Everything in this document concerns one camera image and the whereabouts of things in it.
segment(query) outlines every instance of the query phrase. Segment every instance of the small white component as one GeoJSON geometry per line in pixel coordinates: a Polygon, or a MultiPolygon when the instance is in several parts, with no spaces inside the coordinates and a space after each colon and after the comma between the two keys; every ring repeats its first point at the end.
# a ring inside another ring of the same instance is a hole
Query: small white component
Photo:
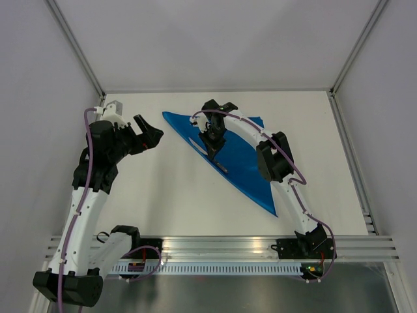
{"type": "Polygon", "coordinates": [[[94,109],[96,109],[95,114],[103,115],[104,108],[102,108],[101,106],[95,106],[94,109]]]}
{"type": "Polygon", "coordinates": [[[200,132],[206,132],[207,131],[207,124],[209,120],[207,119],[205,114],[200,114],[196,117],[190,117],[190,123],[194,124],[197,123],[198,128],[200,129],[200,132]]]}
{"type": "Polygon", "coordinates": [[[113,101],[106,105],[104,112],[100,118],[101,121],[110,121],[113,123],[117,123],[119,128],[127,126],[127,123],[122,118],[122,104],[119,101],[113,101]]]}

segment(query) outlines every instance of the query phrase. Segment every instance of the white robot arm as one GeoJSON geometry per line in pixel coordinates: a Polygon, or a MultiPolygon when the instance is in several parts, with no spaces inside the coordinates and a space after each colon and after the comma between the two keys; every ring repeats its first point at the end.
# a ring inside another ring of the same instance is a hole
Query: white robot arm
{"type": "Polygon", "coordinates": [[[199,127],[199,137],[205,145],[207,157],[220,169],[222,166],[214,157],[226,143],[223,138],[226,130],[234,132],[250,144],[257,152],[257,165],[261,176],[280,193],[292,217],[302,258],[316,258],[320,255],[319,252],[323,252],[321,250],[324,250],[326,255],[331,255],[330,250],[333,247],[331,243],[327,244],[324,223],[312,217],[298,188],[300,179],[295,175],[293,156],[284,133],[273,134],[250,121],[234,104],[228,102],[219,106],[214,100],[206,102],[202,110],[191,117],[190,122],[199,127]]]}
{"type": "MultiPolygon", "coordinates": [[[[265,142],[265,137],[262,136],[262,133],[265,133],[270,138],[273,138],[274,135],[269,130],[264,129],[263,127],[257,125],[259,130],[256,130],[251,125],[242,121],[242,118],[248,119],[243,113],[237,109],[232,107],[231,105],[226,104],[223,106],[222,110],[227,110],[228,113],[232,113],[240,118],[231,117],[225,115],[223,117],[224,127],[226,130],[234,132],[236,135],[240,136],[243,140],[245,140],[248,144],[250,144],[255,150],[259,146],[261,142],[265,142]]],[[[191,120],[192,123],[197,123],[201,133],[209,132],[209,126],[211,123],[207,119],[206,115],[198,115],[191,120]]],[[[289,173],[285,177],[282,178],[281,182],[271,180],[271,185],[280,193],[281,198],[283,199],[285,206],[288,208],[289,213],[295,224],[295,230],[298,233],[305,234],[307,232],[313,231],[317,227],[317,223],[314,222],[312,219],[308,218],[305,215],[305,212],[302,210],[295,193],[291,190],[290,182],[291,178],[295,178],[293,173],[289,173]]],[[[309,212],[307,204],[304,204],[304,207],[309,212]]]]}
{"type": "Polygon", "coordinates": [[[164,134],[137,115],[134,120],[143,133],[136,135],[130,123],[121,117],[121,106],[120,102],[113,101],[106,108],[95,108],[100,118],[89,125],[93,150],[91,175],[88,175],[90,150],[85,148],[74,171],[71,207],[61,242],[48,270],[36,272],[33,279],[33,286],[50,301],[55,302],[58,298],[58,289],[61,287],[58,277],[63,263],[63,302],[94,306],[100,297],[103,280],[111,268],[121,257],[140,246],[137,227],[116,226],[108,240],[92,256],[89,255],[98,217],[117,176],[117,163],[126,155],[156,147],[164,134]]]}

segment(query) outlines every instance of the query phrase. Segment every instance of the black connector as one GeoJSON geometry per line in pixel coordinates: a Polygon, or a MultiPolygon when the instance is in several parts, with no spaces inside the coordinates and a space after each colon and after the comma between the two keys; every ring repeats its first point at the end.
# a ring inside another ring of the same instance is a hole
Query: black connector
{"type": "MultiPolygon", "coordinates": [[[[287,136],[283,132],[278,132],[277,134],[273,134],[271,139],[294,162],[287,136]]],[[[275,147],[269,140],[260,142],[256,147],[258,170],[261,176],[267,181],[278,181],[282,183],[285,176],[294,173],[294,169],[279,151],[272,153],[271,149],[275,149],[275,147]]]]}
{"type": "MultiPolygon", "coordinates": [[[[230,111],[237,110],[238,107],[231,102],[219,106],[219,104],[212,99],[204,103],[201,109],[219,110],[229,113],[230,111]]],[[[204,112],[204,114],[210,122],[210,125],[208,125],[206,132],[199,133],[199,137],[206,147],[207,158],[214,162],[214,157],[226,143],[226,139],[223,137],[226,133],[226,127],[224,125],[224,118],[226,115],[216,112],[204,112]]]]}
{"type": "Polygon", "coordinates": [[[280,260],[320,260],[332,259],[333,240],[327,237],[322,224],[305,235],[295,232],[296,238],[277,239],[271,249],[278,253],[280,260]]]}
{"type": "MultiPolygon", "coordinates": [[[[32,283],[49,301],[58,301],[58,274],[36,272],[32,283]]],[[[95,275],[63,275],[63,303],[91,308],[97,303],[102,290],[103,278],[98,276],[98,271],[95,275]]]]}
{"type": "Polygon", "coordinates": [[[125,233],[129,235],[132,238],[132,246],[130,250],[140,247],[141,234],[139,233],[139,228],[134,226],[117,225],[111,230],[110,234],[112,233],[125,233]]]}
{"type": "MultiPolygon", "coordinates": [[[[117,124],[109,121],[97,121],[89,125],[93,142],[93,171],[90,185],[94,192],[99,190],[110,193],[111,186],[118,174],[117,164],[126,155],[136,155],[147,149],[155,148],[161,137],[162,130],[150,126],[142,116],[134,117],[135,122],[142,130],[142,134],[136,135],[130,123],[119,128],[117,124]]],[[[79,165],[74,171],[72,186],[86,187],[89,160],[89,149],[85,148],[81,153],[79,165]]]]}

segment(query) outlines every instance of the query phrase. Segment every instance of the aluminum frame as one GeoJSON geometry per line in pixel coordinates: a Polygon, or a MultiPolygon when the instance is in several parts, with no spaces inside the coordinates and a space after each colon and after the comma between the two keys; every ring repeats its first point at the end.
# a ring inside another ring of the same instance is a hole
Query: aluminum frame
{"type": "MultiPolygon", "coordinates": [[[[120,261],[114,265],[109,275],[133,275],[129,270],[129,261],[120,261]]],[[[158,266],[157,260],[147,260],[140,275],[147,275],[158,266]]],[[[300,276],[301,263],[287,262],[167,262],[161,264],[155,275],[199,275],[199,276],[300,276]]]]}
{"type": "MultiPolygon", "coordinates": [[[[88,60],[84,56],[84,53],[82,52],[82,49],[73,35],[68,23],[66,22],[61,9],[56,3],[56,0],[45,0],[45,2],[54,18],[57,20],[58,26],[67,38],[74,54],[79,59],[88,79],[98,93],[101,99],[100,106],[103,106],[106,93],[101,88],[100,82],[95,76],[88,60]]],[[[392,238],[389,236],[378,235],[378,231],[373,222],[371,207],[369,205],[369,199],[362,179],[362,174],[347,133],[347,128],[343,120],[343,114],[340,111],[335,97],[339,87],[343,83],[344,78],[349,72],[351,65],[354,63],[354,60],[363,45],[366,43],[372,29],[382,16],[382,13],[389,2],[390,0],[379,0],[352,51],[350,52],[344,66],[339,72],[335,83],[332,88],[327,91],[336,126],[345,150],[349,169],[351,171],[355,189],[364,212],[364,219],[370,234],[368,236],[337,236],[336,246],[338,250],[338,259],[336,259],[336,262],[383,262],[398,310],[400,313],[408,313],[415,312],[415,304],[412,303],[412,297],[407,291],[405,283],[401,278],[399,257],[392,238]]],[[[277,88],[273,89],[273,91],[288,91],[288,89],[277,88]]],[[[51,238],[51,242],[45,253],[46,261],[44,262],[43,268],[47,267],[47,262],[51,258],[51,255],[55,252],[60,238],[60,236],[54,236],[51,238]]],[[[180,262],[184,262],[186,260],[216,261],[218,260],[218,255],[221,255],[224,260],[229,261],[238,259],[240,261],[245,260],[245,262],[261,260],[261,262],[264,263],[276,263],[281,260],[277,259],[276,253],[274,254],[273,251],[268,249],[270,244],[274,242],[274,239],[275,237],[164,237],[164,248],[166,248],[164,257],[170,257],[170,261],[180,260],[180,262]]],[[[95,239],[92,239],[92,250],[98,248],[98,242],[94,242],[94,240],[95,239]]],[[[46,298],[43,297],[40,299],[39,294],[35,293],[31,309],[29,311],[44,312],[44,309],[47,306],[48,304],[46,303],[46,298]]]]}
{"type": "MultiPolygon", "coordinates": [[[[165,262],[312,262],[312,260],[280,260],[277,252],[270,248],[277,239],[296,238],[295,236],[144,236],[143,238],[164,240],[162,259],[165,262]]],[[[46,261],[55,254],[60,240],[61,236],[51,238],[45,253],[46,261]]],[[[93,237],[90,253],[94,254],[101,245],[102,243],[93,237]]],[[[395,244],[390,236],[336,236],[336,250],[337,263],[399,262],[395,244]]]]}

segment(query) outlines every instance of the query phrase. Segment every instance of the metal extrusion bar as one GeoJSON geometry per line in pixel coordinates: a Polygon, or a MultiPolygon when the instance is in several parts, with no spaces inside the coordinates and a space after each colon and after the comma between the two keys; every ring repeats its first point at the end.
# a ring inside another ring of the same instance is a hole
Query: metal extrusion bar
{"type": "Polygon", "coordinates": [[[81,63],[81,66],[83,67],[88,79],[92,83],[94,89],[96,89],[96,92],[98,93],[98,96],[102,98],[105,93],[100,85],[100,83],[97,80],[96,75],[94,74],[87,58],[84,56],[83,51],[81,50],[81,47],[79,46],[74,34],[71,31],[71,28],[66,21],[61,9],[59,8],[59,5],[55,0],[45,0],[46,5],[50,9],[52,15],[56,19],[59,27],[61,28],[62,32],[64,33],[66,39],[68,40],[69,44],[71,45],[74,53],[76,54],[79,62],[81,63]]]}
{"type": "Polygon", "coordinates": [[[391,285],[391,290],[398,307],[399,313],[415,313],[412,292],[407,290],[397,263],[384,263],[386,276],[391,285]]]}
{"type": "MultiPolygon", "coordinates": [[[[164,240],[164,262],[300,262],[311,260],[279,260],[270,246],[278,238],[295,236],[258,237],[159,237],[164,240]]],[[[61,236],[51,238],[46,252],[50,260],[58,247],[61,236]]],[[[91,254],[102,245],[91,240],[91,254]]],[[[336,236],[338,258],[336,262],[396,262],[399,261],[394,242],[389,236],[336,236]]]]}
{"type": "Polygon", "coordinates": [[[347,57],[347,60],[345,64],[343,65],[338,77],[336,78],[336,81],[333,84],[332,91],[335,93],[340,88],[341,83],[346,77],[346,74],[348,73],[349,69],[351,68],[354,60],[358,56],[359,51],[364,46],[367,38],[369,37],[369,34],[372,32],[372,29],[374,28],[375,24],[378,22],[380,16],[384,12],[387,4],[390,2],[390,0],[379,0],[377,5],[375,6],[371,16],[369,17],[368,21],[366,22],[366,25],[362,32],[359,35],[358,40],[353,46],[352,51],[350,52],[349,56],[347,57]]]}
{"type": "MultiPolygon", "coordinates": [[[[370,205],[369,205],[369,199],[368,199],[365,186],[364,186],[364,180],[362,178],[362,174],[358,165],[358,161],[356,159],[356,155],[352,147],[351,140],[349,139],[349,135],[347,133],[345,121],[343,120],[339,104],[336,101],[335,96],[330,91],[327,92],[327,95],[328,95],[328,99],[330,102],[330,107],[332,108],[334,120],[338,128],[343,150],[345,151],[347,164],[349,165],[349,169],[351,171],[354,187],[356,189],[356,193],[358,195],[361,208],[363,212],[369,213],[372,221],[374,221],[372,217],[370,205]]],[[[378,234],[378,230],[377,230],[377,227],[375,227],[375,224],[373,224],[373,227],[374,227],[375,233],[378,234]]]]}
{"type": "Polygon", "coordinates": [[[236,92],[269,92],[269,91],[327,91],[328,87],[299,87],[299,88],[279,88],[279,87],[265,87],[265,88],[223,88],[223,87],[208,87],[208,88],[170,88],[170,89],[129,89],[129,90],[107,90],[107,94],[131,94],[131,93],[236,93],[236,92]]]}
{"type": "Polygon", "coordinates": [[[366,224],[367,233],[369,235],[376,235],[377,232],[375,231],[375,225],[373,224],[371,213],[364,212],[364,220],[366,224]]]}

